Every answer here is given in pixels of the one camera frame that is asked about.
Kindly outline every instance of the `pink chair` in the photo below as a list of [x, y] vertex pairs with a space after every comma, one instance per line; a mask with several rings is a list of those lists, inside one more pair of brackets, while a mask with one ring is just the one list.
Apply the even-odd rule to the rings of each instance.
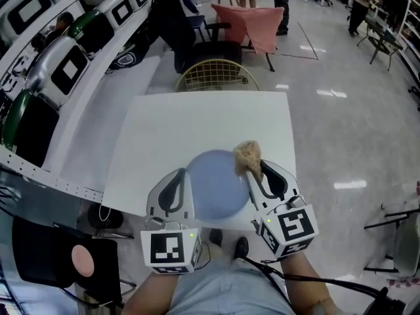
[[249, 38], [245, 49], [253, 49], [256, 54], [265, 53], [270, 71], [274, 71], [268, 54], [276, 52], [276, 32], [283, 20], [284, 8], [241, 8], [211, 5], [222, 23], [232, 27], [224, 31], [225, 41], [243, 43]]

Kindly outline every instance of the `shelf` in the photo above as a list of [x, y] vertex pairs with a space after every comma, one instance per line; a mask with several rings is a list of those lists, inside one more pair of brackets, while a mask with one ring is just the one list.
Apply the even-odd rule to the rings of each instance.
[[408, 14], [412, 15], [417, 21], [420, 22], [420, 18], [416, 14], [414, 14], [413, 12], [411, 12], [410, 10], [408, 10]]
[[38, 34], [51, 20], [58, 16], [64, 9], [78, 0], [60, 0], [51, 6], [44, 14], [36, 19], [20, 37], [12, 44], [5, 55], [0, 60], [0, 77], [3, 77], [19, 54], [31, 42], [32, 38]]
[[419, 2], [417, 2], [416, 0], [410, 0], [410, 2], [414, 2], [417, 6], [419, 6], [420, 7], [420, 3]]
[[147, 18], [150, 1], [140, 10], [134, 13], [132, 17], [115, 32], [114, 37], [104, 48], [95, 56], [83, 77], [77, 84], [69, 101], [60, 109], [60, 119], [52, 135], [50, 146], [45, 158], [43, 169], [59, 175], [68, 150], [72, 143], [77, 128], [79, 127], [81, 117], [86, 107], [91, 102], [95, 91], [98, 90], [98, 84], [104, 77], [104, 74], [117, 56], [119, 50], [134, 34], [136, 29]]
[[413, 63], [411, 63], [411, 61], [409, 60], [409, 58], [407, 57], [407, 55], [405, 54], [404, 51], [400, 51], [400, 55], [401, 57], [406, 61], [407, 65], [409, 66], [409, 68], [412, 70], [415, 78], [420, 82], [419, 80], [419, 71], [416, 69], [416, 67], [413, 65]]
[[415, 28], [409, 24], [408, 22], [404, 22], [404, 24], [408, 27], [408, 29], [410, 29], [418, 38], [420, 38], [420, 34], [417, 33], [417, 30], [415, 30]]
[[416, 56], [418, 57], [418, 59], [420, 60], [420, 53], [417, 51], [417, 49], [414, 47], [414, 44], [411, 43], [408, 39], [406, 39], [404, 37], [404, 35], [401, 35], [401, 38], [404, 40], [404, 42], [407, 43], [407, 45], [411, 48], [411, 50], [416, 54]]

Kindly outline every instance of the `black cable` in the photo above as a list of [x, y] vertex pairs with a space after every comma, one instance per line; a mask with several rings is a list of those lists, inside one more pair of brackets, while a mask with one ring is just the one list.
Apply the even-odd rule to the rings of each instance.
[[296, 276], [296, 275], [291, 275], [291, 274], [283, 274], [279, 271], [277, 271], [275, 268], [272, 268], [271, 266], [264, 266], [262, 264], [258, 264], [254, 261], [252, 261], [251, 259], [248, 258], [243, 258], [244, 260], [246, 260], [247, 262], [249, 262], [250, 264], [252, 264], [253, 266], [257, 267], [262, 273], [264, 273], [264, 275], [272, 282], [272, 278], [269, 278], [269, 273], [274, 273], [277, 274], [280, 278], [285, 279], [285, 280], [294, 280], [294, 281], [302, 281], [302, 282], [324, 282], [325, 284], [331, 284], [331, 285], [338, 285], [340, 287], [343, 288], [347, 288], [347, 289], [351, 289], [353, 291], [357, 291], [359, 293], [363, 293], [366, 295], [369, 295], [370, 297], [376, 298], [379, 295], [379, 291], [375, 288], [372, 287], [368, 287], [365, 285], [361, 285], [359, 283], [354, 283], [354, 282], [346, 282], [346, 281], [340, 281], [340, 280], [334, 280], [334, 279], [323, 279], [323, 278], [313, 278], [313, 277], [308, 277], [308, 276]]
[[242, 259], [245, 260], [245, 261], [247, 261], [247, 262], [249, 262], [253, 266], [257, 267], [267, 277], [267, 279], [270, 280], [270, 282], [273, 285], [273, 287], [279, 292], [279, 294], [283, 297], [283, 299], [286, 300], [286, 302], [289, 304], [290, 308], [293, 309], [293, 307], [292, 307], [289, 299], [284, 295], [284, 292], [282, 291], [282, 289], [278, 286], [278, 284], [274, 281], [274, 279], [272, 278], [272, 276], [268, 272], [268, 268], [271, 268], [272, 269], [272, 267], [264, 266], [262, 264], [259, 264], [259, 263], [255, 262], [255, 261], [252, 261], [251, 259], [248, 259], [246, 257], [245, 258], [242, 258]]
[[209, 260], [203, 266], [201, 266], [199, 268], [196, 268], [195, 270], [201, 270], [202, 268], [205, 268], [210, 263], [210, 261], [211, 261], [211, 254], [210, 254], [209, 244], [206, 243], [205, 241], [203, 241], [202, 243], [204, 243], [207, 246], [207, 250], [209, 251]]

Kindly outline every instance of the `cable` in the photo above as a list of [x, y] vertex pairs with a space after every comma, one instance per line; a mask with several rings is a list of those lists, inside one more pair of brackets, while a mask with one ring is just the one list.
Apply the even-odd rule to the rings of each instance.
[[106, 215], [105, 219], [102, 219], [102, 216], [100, 215], [100, 208], [102, 207], [102, 204], [99, 205], [99, 219], [101, 222], [106, 222], [106, 220], [108, 219], [108, 217], [111, 215], [111, 208], [109, 207], [109, 211], [108, 214]]
[[207, 246], [207, 250], [209, 251], [209, 260], [203, 265], [203, 266], [201, 266], [201, 267], [199, 267], [199, 268], [196, 268], [195, 270], [201, 270], [202, 268], [205, 268], [209, 263], [210, 263], [210, 261], [211, 261], [211, 253], [210, 253], [210, 247], [209, 247], [209, 244], [208, 243], [206, 243], [205, 241], [203, 241], [202, 243], [201, 243], [201, 252], [203, 252], [203, 244], [205, 244], [206, 246]]
[[274, 209], [271, 209], [271, 210], [267, 213], [267, 215], [268, 215], [269, 213], [273, 212], [274, 210], [276, 210], [279, 206], [281, 206], [281, 205], [286, 205], [286, 204], [287, 204], [287, 203], [281, 203], [281, 204], [277, 205]]
[[346, 281], [340, 281], [340, 280], [334, 280], [334, 279], [323, 279], [323, 278], [313, 278], [313, 277], [308, 277], [308, 276], [296, 276], [296, 275], [291, 275], [291, 274], [283, 274], [277, 271], [275, 268], [272, 268], [271, 266], [268, 266], [268, 265], [264, 266], [262, 264], [258, 264], [248, 258], [244, 258], [244, 259], [250, 264], [256, 266], [265, 275], [266, 275], [266, 271], [270, 271], [270, 273], [275, 273], [280, 278], [285, 279], [285, 280], [294, 280], [294, 281], [302, 281], [302, 282], [324, 282], [325, 284], [338, 285], [343, 288], [351, 289], [353, 291], [358, 291], [359, 293], [369, 295], [370, 297], [373, 297], [373, 298], [376, 298], [379, 294], [379, 291], [377, 289], [368, 287], [365, 285], [360, 285], [358, 283], [346, 282]]

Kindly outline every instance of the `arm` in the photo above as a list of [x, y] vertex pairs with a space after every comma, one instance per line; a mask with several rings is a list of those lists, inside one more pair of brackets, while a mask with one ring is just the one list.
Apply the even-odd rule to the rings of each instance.
[[[284, 274], [319, 278], [305, 255], [300, 252], [282, 261]], [[323, 282], [299, 282], [286, 280], [287, 294], [293, 309], [298, 314], [312, 315], [315, 306], [320, 306], [325, 315], [335, 315], [338, 308], [329, 295], [327, 286]]]
[[165, 314], [179, 276], [151, 273], [124, 306], [123, 315]]

